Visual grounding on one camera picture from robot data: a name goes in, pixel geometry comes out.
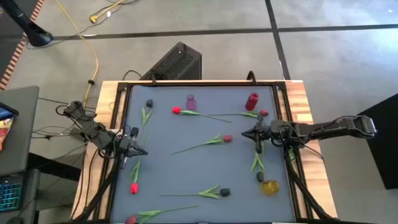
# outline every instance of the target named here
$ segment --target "green leaf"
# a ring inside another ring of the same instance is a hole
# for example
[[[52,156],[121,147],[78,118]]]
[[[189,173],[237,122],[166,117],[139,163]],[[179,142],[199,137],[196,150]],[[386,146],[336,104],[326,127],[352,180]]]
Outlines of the green leaf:
[[[209,140],[205,142],[204,144],[218,144],[224,142],[223,140]]]
[[[252,118],[257,118],[257,115],[255,115],[253,113],[249,113],[249,112],[242,112],[241,115],[249,116],[249,117],[252,117]]]
[[[256,164],[257,164],[257,159],[256,159],[256,156],[254,156],[254,160],[253,160],[253,164],[251,164],[250,172],[252,172],[254,170],[254,168],[256,167]]]
[[[204,192],[209,193],[209,192],[211,192],[212,190],[217,189],[218,187],[219,187],[219,185],[216,185],[216,186],[214,186],[214,187],[212,187],[212,188],[209,188],[209,189],[205,190]]]
[[[142,126],[144,126],[145,122],[146,122],[145,118],[146,118],[147,113],[145,112],[144,107],[142,107],[141,111],[142,111]]]
[[[251,165],[250,172],[253,171],[253,169],[256,167],[256,165],[259,165],[263,170],[265,170],[264,165],[262,164],[259,154],[257,152],[254,152],[254,160],[253,164]]]
[[[194,111],[190,111],[190,110],[183,110],[183,111],[181,111],[181,113],[192,114],[192,115],[200,115],[200,113],[197,113],[197,112],[194,112]]]
[[[140,164],[141,164],[141,160],[138,160],[136,166],[134,166],[134,169],[132,170],[132,172],[130,174],[130,178],[134,178],[134,183],[136,183],[138,180],[138,171],[139,171]]]
[[[144,224],[146,221],[148,221],[150,218],[152,218],[152,216],[144,216],[142,218],[140,218],[139,220],[139,224]]]
[[[147,123],[149,116],[152,114],[152,111],[150,111],[147,115],[145,115],[145,118],[142,120],[142,126],[145,126]]]
[[[211,198],[219,199],[219,197],[217,195],[208,193],[208,192],[199,192],[198,195],[203,196],[203,197],[211,197]]]
[[[154,216],[162,213],[163,210],[152,210],[148,212],[139,212],[138,215],[145,215],[145,216]]]
[[[261,166],[261,168],[262,168],[263,170],[266,169],[266,168],[264,168],[264,165],[262,164],[260,158],[257,158],[257,163],[259,164],[259,166]]]

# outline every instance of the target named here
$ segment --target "wooden table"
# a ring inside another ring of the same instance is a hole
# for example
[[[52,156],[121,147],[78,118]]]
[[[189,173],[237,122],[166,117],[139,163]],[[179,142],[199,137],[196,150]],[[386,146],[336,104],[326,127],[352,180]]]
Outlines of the wooden table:
[[[143,84],[143,83],[150,83],[151,81],[106,81],[103,82],[102,87],[101,87],[101,92],[99,94],[98,98],[98,104],[96,107],[96,114],[97,117],[95,118],[96,122],[103,123],[107,128],[110,127],[111,124],[111,117],[113,113],[113,105],[116,97],[116,92],[117,92],[117,87],[119,83],[134,83],[134,84]],[[158,81],[164,82],[164,83],[171,83],[171,82],[185,82],[185,83],[191,83],[191,82],[214,82],[214,83],[219,83],[219,82],[227,82],[227,80],[167,80],[167,81]],[[228,82],[251,82],[249,80],[228,80]],[[289,98],[289,104],[290,104],[290,110],[292,112],[293,120],[295,122],[301,122],[301,123],[310,123],[312,124],[312,116],[311,116],[311,111],[310,107],[308,105],[308,100],[307,100],[307,94],[305,92],[304,84],[302,81],[281,81],[281,80],[258,80],[257,82],[285,82],[286,87],[287,87],[287,95]],[[124,95],[121,95],[121,100],[120,102],[124,102]],[[279,97],[279,103],[280,107],[282,109],[282,117],[284,119],[287,119],[287,114],[286,114],[286,108],[284,106],[284,101],[282,94],[278,94]],[[123,111],[123,103],[119,104],[118,108],[119,113],[121,114]],[[116,118],[116,127],[120,126],[120,120],[121,117]],[[308,143],[310,147],[315,149],[320,153],[320,147],[318,141],[310,141]],[[95,147],[92,143],[89,143],[87,150],[86,150],[86,159],[85,159],[85,166],[84,166],[84,181],[83,181],[83,187],[82,187],[82,193],[81,193],[81,199],[80,203],[78,205],[78,208],[76,210],[76,213],[74,217],[77,217],[83,210],[85,203],[86,203],[86,193],[88,190],[88,201],[87,203],[93,198],[95,195],[97,189],[98,189],[98,184],[100,182],[100,174],[101,174],[101,169],[103,166],[103,159],[100,158],[100,156],[95,156],[93,160],[93,166],[91,168],[91,178],[90,178],[90,188],[88,189],[88,171],[89,171],[89,166],[91,162],[91,158],[93,157],[93,154],[95,153],[97,147]],[[333,197],[331,195],[330,191],[330,186],[329,186],[329,181],[328,177],[326,175],[326,170],[325,166],[323,164],[323,161],[319,158],[318,155],[315,153],[306,150],[306,149],[301,149],[301,158],[302,158],[302,164],[303,164],[303,170],[305,174],[305,179],[307,182],[307,187],[309,191],[312,193],[312,195],[315,197],[315,199],[318,201],[318,203],[323,207],[323,209],[331,216],[337,217],[336,214],[336,209],[335,209],[335,204],[333,202]],[[75,209],[78,198],[79,198],[79,193],[80,193],[80,184],[81,184],[81,178],[78,184],[78,189],[77,189],[77,194],[75,196],[75,203],[73,205],[73,209]],[[304,205],[304,200],[303,197],[297,189],[297,195],[298,195],[298,202],[300,205],[300,211],[301,211],[301,216],[302,217],[307,217],[307,214],[305,213],[305,205]],[[104,218],[105,216],[105,210],[106,210],[106,203],[108,199],[108,190],[105,192],[103,195],[103,200],[101,203],[101,208],[99,210],[99,218]]]

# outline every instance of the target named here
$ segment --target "black metal frame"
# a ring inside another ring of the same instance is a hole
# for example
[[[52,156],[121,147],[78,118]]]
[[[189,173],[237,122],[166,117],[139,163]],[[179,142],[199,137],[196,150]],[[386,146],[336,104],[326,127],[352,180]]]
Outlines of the black metal frame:
[[[119,85],[117,87],[110,128],[111,129],[115,129],[115,128],[122,129],[124,127],[124,122],[125,122],[128,108],[129,108],[129,102],[130,102],[129,96],[131,95],[131,90],[134,87],[134,85],[153,86],[153,87],[159,87],[159,86],[253,86],[253,85],[270,86],[272,88],[272,96],[274,97],[274,101],[275,101],[275,112],[277,114],[277,119],[282,119],[282,111],[281,111],[281,107],[279,104],[279,98],[278,98],[278,90],[280,90],[282,92],[282,96],[284,99],[284,105],[286,108],[287,119],[289,121],[293,121],[285,82],[281,81],[281,82],[260,82],[260,83],[258,83],[252,72],[249,72],[248,80],[252,80],[252,82],[246,82],[246,83],[236,83],[236,82],[222,82],[222,83],[216,83],[216,82],[197,82],[197,83],[160,82],[159,83],[159,82],[156,82],[155,80],[153,80],[151,83],[147,82],[147,83],[140,83],[140,84],[119,83]],[[123,112],[122,112],[122,116],[121,116],[121,119],[122,119],[121,126],[116,127],[116,118],[118,117],[118,109],[119,109],[119,105],[121,103],[120,99],[121,99],[121,94],[123,91],[126,91],[126,97],[124,99]],[[302,165],[302,161],[301,161],[301,157],[300,157],[300,152],[298,150],[297,150],[296,163],[297,163],[297,169],[298,169],[298,176],[300,177],[301,181],[303,183],[305,183],[303,165]],[[109,164],[108,159],[105,159],[103,168],[101,170],[101,177],[106,176],[108,164]],[[103,179],[104,178],[101,178],[99,185],[101,185],[103,183]],[[116,181],[117,181],[117,177],[114,179],[114,181],[112,182],[110,189],[109,189],[109,196],[108,196],[108,202],[107,202],[107,206],[106,206],[105,220],[110,220],[110,217],[111,217]],[[297,195],[297,191],[295,188],[295,184],[289,174],[288,174],[288,181],[289,181],[289,187],[290,187],[290,194],[292,197],[293,212],[295,215],[295,219],[298,220],[299,218],[302,218],[301,213],[300,213],[298,195]],[[307,217],[312,218],[313,217],[312,211],[311,211],[311,208],[309,207],[307,201],[305,201],[305,208],[306,208]],[[93,219],[97,219],[98,214],[99,214],[99,209],[96,209],[94,212]]]

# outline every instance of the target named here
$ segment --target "backlit keyboard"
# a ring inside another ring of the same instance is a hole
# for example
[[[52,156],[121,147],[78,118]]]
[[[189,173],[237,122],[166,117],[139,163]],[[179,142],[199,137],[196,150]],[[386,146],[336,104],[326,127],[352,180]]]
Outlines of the backlit keyboard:
[[[0,178],[0,212],[21,208],[23,175]]]

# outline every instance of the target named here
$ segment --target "black desk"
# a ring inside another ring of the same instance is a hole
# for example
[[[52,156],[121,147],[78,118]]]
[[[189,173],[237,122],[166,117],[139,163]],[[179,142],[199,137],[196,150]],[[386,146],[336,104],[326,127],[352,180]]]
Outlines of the black desk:
[[[38,96],[39,88],[37,86],[0,92],[0,102],[19,112],[19,116],[15,118],[10,132],[3,142],[3,150],[0,152],[0,177],[27,172],[21,213],[24,224],[34,222],[35,197],[39,186],[40,172],[75,181],[78,181],[80,177],[78,168],[29,152]],[[0,213],[0,223],[6,223],[8,219],[18,216],[19,212],[20,210]]]

